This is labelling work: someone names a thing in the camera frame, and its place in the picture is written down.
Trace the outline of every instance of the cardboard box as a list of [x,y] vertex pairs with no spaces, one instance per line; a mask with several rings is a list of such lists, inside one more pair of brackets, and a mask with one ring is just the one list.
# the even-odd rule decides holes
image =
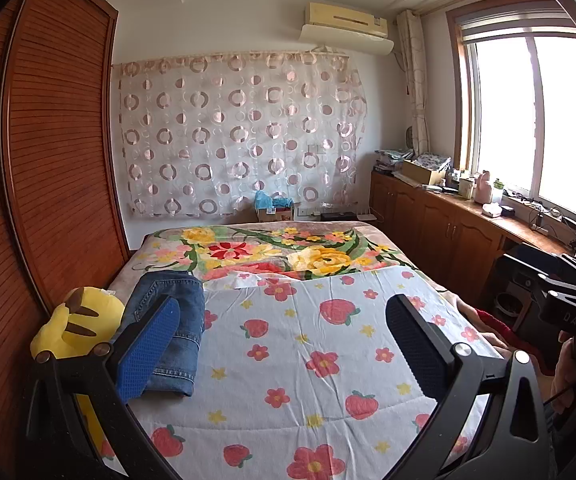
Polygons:
[[427,170],[407,160],[404,160],[401,173],[412,180],[416,180],[420,184],[431,184],[431,186],[439,186],[440,180],[446,177],[446,170]]
[[294,218],[294,207],[257,209],[257,218],[260,222],[285,222],[286,220],[292,220]]

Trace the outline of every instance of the bed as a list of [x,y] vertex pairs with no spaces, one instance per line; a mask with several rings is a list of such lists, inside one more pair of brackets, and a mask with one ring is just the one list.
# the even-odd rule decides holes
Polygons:
[[[194,395],[146,392],[130,407],[183,478],[380,480],[436,406],[385,324],[395,294],[451,342],[498,356],[448,291],[362,222],[156,232],[111,289],[126,303],[144,272],[161,269],[203,281]],[[485,402],[474,404],[449,461],[467,449]],[[102,454],[122,472],[106,442]]]

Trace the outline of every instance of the jeans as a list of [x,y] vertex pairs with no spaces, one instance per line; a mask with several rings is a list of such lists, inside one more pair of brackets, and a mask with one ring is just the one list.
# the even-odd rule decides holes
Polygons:
[[138,280],[126,304],[120,327],[112,341],[114,342],[129,324],[139,321],[161,296],[171,296],[179,302],[181,318],[170,345],[165,349],[161,361],[146,384],[146,390],[177,392],[191,396],[197,372],[205,309],[203,286],[197,278],[182,270],[146,272]]

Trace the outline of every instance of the wooden wardrobe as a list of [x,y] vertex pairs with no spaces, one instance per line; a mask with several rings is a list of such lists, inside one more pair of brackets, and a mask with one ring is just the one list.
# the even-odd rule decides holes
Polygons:
[[0,13],[0,470],[14,476],[29,342],[64,295],[128,259],[108,92],[117,11],[11,0]]

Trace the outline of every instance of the circle pattern curtain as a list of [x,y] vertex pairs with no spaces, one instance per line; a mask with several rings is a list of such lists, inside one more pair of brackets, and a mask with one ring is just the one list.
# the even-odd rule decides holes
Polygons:
[[302,206],[355,201],[367,103],[348,56],[130,62],[117,88],[135,214],[226,216],[250,207],[260,189]]

